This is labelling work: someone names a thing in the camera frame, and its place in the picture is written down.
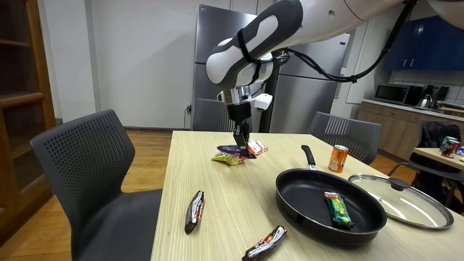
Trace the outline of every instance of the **table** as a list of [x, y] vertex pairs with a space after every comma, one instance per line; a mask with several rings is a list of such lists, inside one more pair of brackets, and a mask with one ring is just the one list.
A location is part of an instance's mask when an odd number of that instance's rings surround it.
[[[452, 213], [448, 230], [427, 231], [388, 219], [369, 244], [345, 250], [308, 238], [291, 227], [277, 209], [275, 178], [287, 169], [307, 168], [301, 145], [308, 145], [316, 168], [327, 168], [332, 147], [304, 134], [252, 133], [269, 147], [257, 159], [227, 166], [211, 161], [216, 146], [233, 144], [231, 133], [175, 131], [169, 152], [152, 261], [241, 260], [245, 251], [277, 225], [287, 237], [267, 259], [281, 260], [461, 260], [464, 256], [464, 217]], [[348, 157], [342, 173], [385, 176]], [[198, 190], [205, 192], [199, 226], [184, 232], [185, 212]]]
[[454, 158], [443, 157], [441, 156], [441, 151], [438, 148], [414, 148], [413, 152], [451, 167], [464, 170], [464, 162], [459, 160], [461, 158], [459, 155], [456, 155]]

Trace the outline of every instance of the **frying pan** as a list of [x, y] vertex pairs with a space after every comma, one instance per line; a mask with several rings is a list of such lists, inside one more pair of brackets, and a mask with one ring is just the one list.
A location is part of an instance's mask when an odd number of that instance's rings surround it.
[[[277, 205], [285, 219], [303, 234], [331, 245], [354, 247], [374, 239], [387, 222], [380, 203], [348, 180], [316, 170], [309, 147], [302, 145], [301, 148], [310, 169], [286, 170], [276, 178]], [[354, 228], [334, 227], [324, 192], [345, 197]]]

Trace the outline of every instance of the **gray chair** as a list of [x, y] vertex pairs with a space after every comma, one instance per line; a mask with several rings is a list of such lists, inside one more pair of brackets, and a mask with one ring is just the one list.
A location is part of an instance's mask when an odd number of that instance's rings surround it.
[[[432, 123], [432, 122], [438, 122], [438, 123], [443, 123], [443, 124], [447, 124], [447, 121], [444, 121], [444, 120], [421, 120], [420, 123], [419, 123], [419, 143], [418, 143], [418, 147], [420, 146], [420, 142], [422, 140], [422, 128], [425, 127], [427, 124], [429, 123]], [[417, 172], [420, 172], [420, 171], [426, 171], [426, 172], [429, 172], [429, 173], [432, 173], [432, 174], [435, 174], [437, 176], [441, 176], [445, 179], [445, 181], [449, 184], [449, 186], [451, 187], [451, 190], [448, 194], [448, 197], [446, 199], [446, 202], [445, 202], [445, 206], [446, 207], [449, 207], [450, 204], [451, 204], [451, 200], [454, 196], [454, 192], [456, 190], [456, 188], [458, 187], [458, 184], [456, 183], [456, 181], [458, 182], [464, 182], [464, 171], [461, 171], [461, 172], [446, 172], [446, 171], [440, 171], [440, 170], [435, 170], [435, 169], [431, 169], [431, 168], [428, 168], [426, 166], [423, 166], [417, 162], [414, 162], [411, 157], [409, 157], [409, 160], [408, 162], [400, 162], [398, 164], [396, 164], [396, 166], [388, 173], [388, 176], [391, 176], [393, 175], [393, 173], [397, 170], [397, 168], [399, 166], [407, 166]]]
[[369, 165], [377, 156], [380, 124], [317, 112], [308, 134], [334, 146], [348, 147], [349, 155]]
[[[233, 132], [234, 121], [229, 119], [227, 106], [222, 102], [211, 99], [197, 99], [193, 108], [192, 130], [194, 131], [221, 131]], [[251, 117], [248, 118], [250, 132], [252, 131]]]
[[71, 225], [73, 260], [149, 260], [161, 189], [121, 192], [135, 149], [113, 110], [31, 141]]

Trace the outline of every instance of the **refrigerator door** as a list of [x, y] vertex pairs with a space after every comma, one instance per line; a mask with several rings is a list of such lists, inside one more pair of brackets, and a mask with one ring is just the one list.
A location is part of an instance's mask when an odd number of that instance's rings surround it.
[[233, 38], [248, 25], [256, 15], [227, 9], [198, 6], [197, 32], [195, 41], [195, 62], [206, 63], [211, 50], [221, 41]]
[[270, 133], [307, 133], [316, 112], [330, 113], [337, 83], [279, 75]]
[[[252, 84], [250, 86], [251, 92], [256, 92], [260, 88], [260, 86], [261, 83]], [[195, 103], [199, 98], [216, 100], [216, 97], [220, 92], [221, 89], [209, 81], [208, 76], [206, 75], [206, 65], [195, 64], [193, 80], [192, 119], [195, 119]], [[253, 124], [252, 130], [258, 132], [261, 112], [252, 109], [251, 118]]]
[[[309, 55], [327, 73], [340, 75], [348, 40], [349, 34], [344, 33], [326, 41], [291, 46], [290, 48]], [[279, 74], [323, 78], [322, 75], [295, 56], [292, 56], [290, 61], [280, 68]]]

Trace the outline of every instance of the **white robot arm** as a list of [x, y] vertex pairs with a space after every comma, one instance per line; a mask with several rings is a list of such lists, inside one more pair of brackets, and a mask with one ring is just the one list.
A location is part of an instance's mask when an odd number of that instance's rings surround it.
[[[464, 28], [464, 0], [428, 1], [446, 21]], [[276, 58], [270, 52], [287, 46], [330, 39], [356, 28], [399, 2], [402, 0], [279, 0], [241, 29], [235, 37], [219, 43], [206, 62], [206, 72], [209, 80], [223, 89], [218, 100], [227, 104], [229, 118], [236, 122], [234, 137], [243, 153], [247, 152], [246, 141], [249, 136], [245, 119], [251, 116], [248, 85], [263, 82], [271, 75]], [[417, 0], [407, 0], [404, 3], [406, 7], [398, 18], [400, 23], [397, 22], [398, 26], [393, 28], [393, 35]], [[386, 48], [378, 61], [387, 52]], [[367, 73], [344, 80], [355, 82]]]

